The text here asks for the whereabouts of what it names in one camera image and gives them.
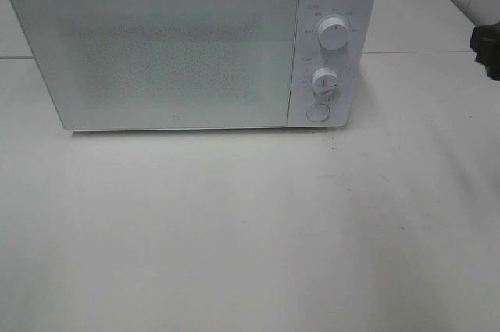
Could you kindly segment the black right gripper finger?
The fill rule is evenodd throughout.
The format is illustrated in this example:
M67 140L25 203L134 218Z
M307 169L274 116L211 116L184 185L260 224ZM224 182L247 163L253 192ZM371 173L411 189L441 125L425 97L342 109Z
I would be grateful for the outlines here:
M474 27L470 48L476 53L475 62L485 67L492 80L500 79L500 24Z

